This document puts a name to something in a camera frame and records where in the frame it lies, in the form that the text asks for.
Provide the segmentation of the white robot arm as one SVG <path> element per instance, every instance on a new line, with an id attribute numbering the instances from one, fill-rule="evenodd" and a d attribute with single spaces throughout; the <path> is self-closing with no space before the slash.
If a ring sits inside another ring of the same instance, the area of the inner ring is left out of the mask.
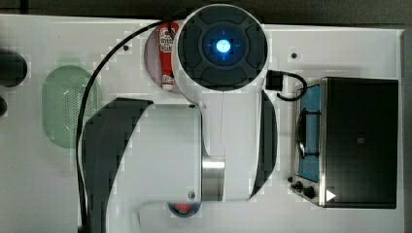
<path id="1" fill-rule="evenodd" d="M 86 122 L 81 233 L 144 233 L 141 212 L 152 203 L 189 217 L 205 201 L 245 201 L 274 169 L 277 122 L 259 21 L 215 4 L 173 29 L 179 94 L 116 98 Z"/>

